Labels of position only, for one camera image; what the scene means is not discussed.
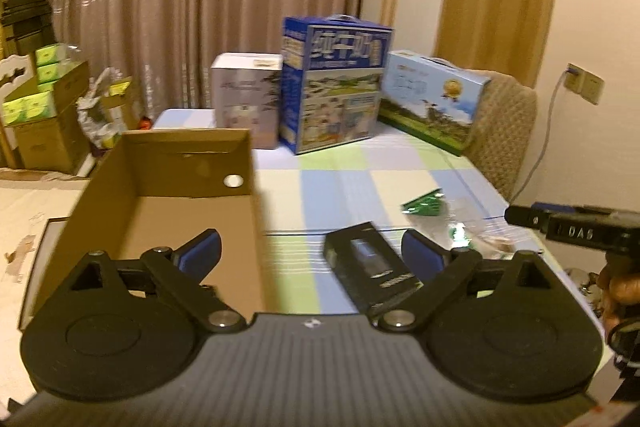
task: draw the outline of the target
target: blue milk box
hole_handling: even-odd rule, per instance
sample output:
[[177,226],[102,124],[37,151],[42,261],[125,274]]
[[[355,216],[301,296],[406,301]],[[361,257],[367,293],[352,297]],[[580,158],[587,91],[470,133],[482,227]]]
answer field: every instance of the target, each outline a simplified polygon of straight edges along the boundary
[[440,58],[391,52],[379,118],[460,156],[487,82],[489,78]]
[[371,136],[392,35],[349,16],[285,19],[280,138],[295,154]]

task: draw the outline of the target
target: small black product box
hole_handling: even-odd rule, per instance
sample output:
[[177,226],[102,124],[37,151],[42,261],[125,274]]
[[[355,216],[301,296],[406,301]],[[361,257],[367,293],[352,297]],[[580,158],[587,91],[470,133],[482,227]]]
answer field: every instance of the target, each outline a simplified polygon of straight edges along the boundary
[[420,286],[372,223],[328,233],[322,254],[363,314],[382,315]]

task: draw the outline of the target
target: electrical socket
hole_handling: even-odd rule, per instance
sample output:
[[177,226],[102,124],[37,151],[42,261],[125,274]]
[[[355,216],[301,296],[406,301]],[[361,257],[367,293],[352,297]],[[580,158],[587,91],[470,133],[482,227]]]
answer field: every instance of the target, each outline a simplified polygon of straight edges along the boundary
[[604,89],[604,80],[589,71],[585,71],[582,76],[584,79],[582,81],[580,94],[588,102],[593,103],[593,105],[598,105],[602,90]]
[[584,70],[571,63],[566,65],[567,70],[578,71],[577,74],[567,73],[564,76],[564,87],[569,91],[573,91],[575,94],[580,94],[582,91],[582,84],[584,82]]

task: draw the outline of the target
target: white cable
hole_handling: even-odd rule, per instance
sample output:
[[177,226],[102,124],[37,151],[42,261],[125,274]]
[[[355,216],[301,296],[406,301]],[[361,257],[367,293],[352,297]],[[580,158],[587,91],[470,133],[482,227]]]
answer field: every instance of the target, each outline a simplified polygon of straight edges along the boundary
[[554,105],[556,104],[556,96],[558,95],[558,89],[560,89],[560,86],[562,86],[562,83],[564,82],[564,79],[567,76],[567,74],[577,74],[577,73],[578,73],[578,71],[572,71],[571,69],[566,69],[560,75],[560,78],[558,79],[558,83],[556,84],[556,87],[554,88],[554,92],[551,95],[551,100],[549,101],[549,109],[548,109],[548,113],[546,115],[545,142],[542,144],[542,151],[540,151],[540,156],[538,156],[538,159],[536,160],[536,162],[534,163],[533,167],[529,171],[529,174],[527,175],[527,178],[524,180],[524,183],[522,184],[522,187],[520,187],[520,189],[515,193],[515,195],[511,198],[509,203],[513,203],[513,201],[515,201],[516,198],[519,195],[522,194],[523,190],[527,187],[527,185],[529,185],[529,182],[531,181],[531,178],[532,178],[533,174],[536,172],[538,167],[540,167],[540,163],[542,162],[542,158],[545,157],[546,148],[549,145],[549,135],[551,134],[551,117],[553,116]]

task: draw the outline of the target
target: table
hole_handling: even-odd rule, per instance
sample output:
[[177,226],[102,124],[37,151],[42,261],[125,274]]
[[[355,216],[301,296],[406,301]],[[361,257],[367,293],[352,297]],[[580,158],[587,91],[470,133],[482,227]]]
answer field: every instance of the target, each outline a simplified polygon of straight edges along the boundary
[[[214,126],[212,110],[168,109],[154,128]],[[254,167],[268,209],[270,261],[285,313],[356,312],[322,257],[324,234],[372,221],[399,251],[402,234],[411,227],[400,204],[435,188],[449,199],[465,200],[482,219],[505,225],[506,201],[469,160],[382,123],[370,139],[299,156],[284,146],[254,150]],[[518,249],[543,250],[547,264],[588,309],[535,235],[518,230]]]

